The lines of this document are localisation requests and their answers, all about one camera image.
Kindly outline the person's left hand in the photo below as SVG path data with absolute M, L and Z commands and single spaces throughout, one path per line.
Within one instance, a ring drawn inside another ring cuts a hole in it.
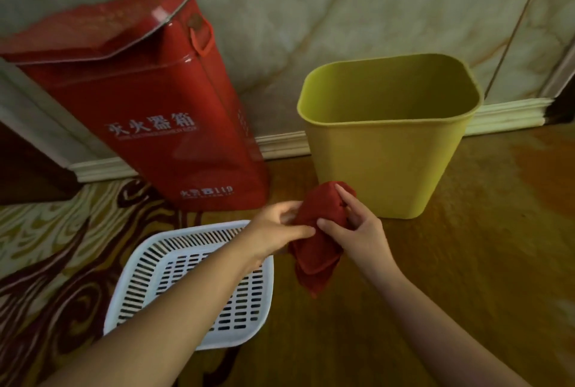
M 257 213 L 232 241 L 243 266 L 258 266 L 268 256 L 292 242 L 277 241 L 275 230 L 279 225 L 303 225 L 293 223 L 301 205 L 302 201 L 278 202 L 265 206 Z

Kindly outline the person's right hand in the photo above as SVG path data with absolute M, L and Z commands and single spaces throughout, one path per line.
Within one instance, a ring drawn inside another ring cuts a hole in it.
M 347 228 L 345 241 L 335 242 L 364 272 L 392 264 L 393 257 L 381 220 L 344 187 L 335 184 L 335 189 L 346 205 L 351 225 L 351 229 Z

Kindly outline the red cloth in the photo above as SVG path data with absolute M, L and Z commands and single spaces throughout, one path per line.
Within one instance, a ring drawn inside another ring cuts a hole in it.
M 297 280 L 313 298 L 317 298 L 326 288 L 343 253 L 342 247 L 319 229 L 317 220 L 324 218 L 343 228 L 352 229 L 347 205 L 341 199 L 336 185 L 356 196 L 355 190 L 345 182 L 322 183 L 306 195 L 293 220 L 294 225 L 307 225 L 316 230 L 312 237 L 301 238 L 288 245 L 288 251 L 295 260 Z

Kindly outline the person's left forearm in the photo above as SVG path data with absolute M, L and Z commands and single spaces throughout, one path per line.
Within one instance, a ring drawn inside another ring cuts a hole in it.
M 242 231 L 40 387 L 170 387 L 261 261 Z

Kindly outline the person's right forearm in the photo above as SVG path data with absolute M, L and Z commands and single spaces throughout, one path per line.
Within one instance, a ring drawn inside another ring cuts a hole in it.
M 406 341 L 443 387 L 531 387 L 461 328 L 382 250 L 349 253 L 388 304 Z

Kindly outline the yellow-green plastic waste bin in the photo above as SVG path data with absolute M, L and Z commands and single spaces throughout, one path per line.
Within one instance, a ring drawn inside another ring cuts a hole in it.
M 483 101 L 467 63 L 423 53 L 319 66 L 297 112 L 320 183 L 347 183 L 378 217 L 411 219 Z

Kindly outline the white slotted plastic basket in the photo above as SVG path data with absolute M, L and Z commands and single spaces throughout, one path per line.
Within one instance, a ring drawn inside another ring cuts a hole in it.
M 103 334 L 132 318 L 212 252 L 238 235 L 249 220 L 158 233 L 142 242 L 124 267 L 111 297 Z M 243 277 L 197 351 L 239 346 L 265 324 L 274 290 L 274 258 Z

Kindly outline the red metal fire extinguisher box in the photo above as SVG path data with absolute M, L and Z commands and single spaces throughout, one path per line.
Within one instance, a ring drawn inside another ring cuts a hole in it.
M 0 39 L 18 67 L 186 211 L 248 210 L 269 176 L 196 0 L 110 0 Z

